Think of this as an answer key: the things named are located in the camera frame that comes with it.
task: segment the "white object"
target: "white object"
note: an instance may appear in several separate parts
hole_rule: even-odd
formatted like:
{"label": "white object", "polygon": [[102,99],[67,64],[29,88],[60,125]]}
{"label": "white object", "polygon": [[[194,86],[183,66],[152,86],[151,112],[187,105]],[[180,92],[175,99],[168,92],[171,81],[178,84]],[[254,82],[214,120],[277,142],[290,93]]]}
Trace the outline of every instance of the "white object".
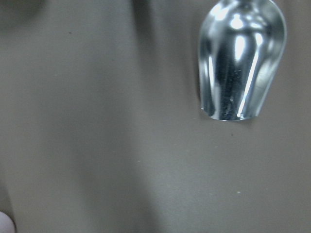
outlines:
{"label": "white object", "polygon": [[3,212],[0,212],[0,233],[15,233],[13,221]]}

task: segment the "metal scoop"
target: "metal scoop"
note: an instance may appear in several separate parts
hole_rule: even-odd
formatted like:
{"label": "metal scoop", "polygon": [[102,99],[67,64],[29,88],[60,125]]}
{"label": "metal scoop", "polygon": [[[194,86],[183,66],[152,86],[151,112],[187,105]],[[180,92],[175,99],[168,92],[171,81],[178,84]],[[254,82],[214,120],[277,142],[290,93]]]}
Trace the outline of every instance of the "metal scoop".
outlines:
{"label": "metal scoop", "polygon": [[199,41],[201,107],[213,119],[258,116],[286,43],[286,24],[271,0],[221,0]]}

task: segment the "gray wall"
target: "gray wall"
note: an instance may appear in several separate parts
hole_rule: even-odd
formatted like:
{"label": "gray wall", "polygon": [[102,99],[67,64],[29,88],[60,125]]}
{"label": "gray wall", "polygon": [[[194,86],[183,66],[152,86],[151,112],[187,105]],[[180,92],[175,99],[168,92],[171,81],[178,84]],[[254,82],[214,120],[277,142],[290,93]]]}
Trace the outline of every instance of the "gray wall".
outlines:
{"label": "gray wall", "polygon": [[311,5],[259,117],[200,111],[215,0],[0,3],[0,210],[19,233],[311,232]]}

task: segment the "gray background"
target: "gray background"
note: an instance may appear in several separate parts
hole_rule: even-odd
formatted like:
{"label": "gray background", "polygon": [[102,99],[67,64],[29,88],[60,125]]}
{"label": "gray background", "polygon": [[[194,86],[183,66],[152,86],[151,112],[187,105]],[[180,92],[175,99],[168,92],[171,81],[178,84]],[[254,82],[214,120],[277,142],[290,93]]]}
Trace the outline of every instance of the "gray background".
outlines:
{"label": "gray background", "polygon": [[311,4],[259,117],[200,110],[215,0],[0,3],[0,210],[19,233],[310,233]]}

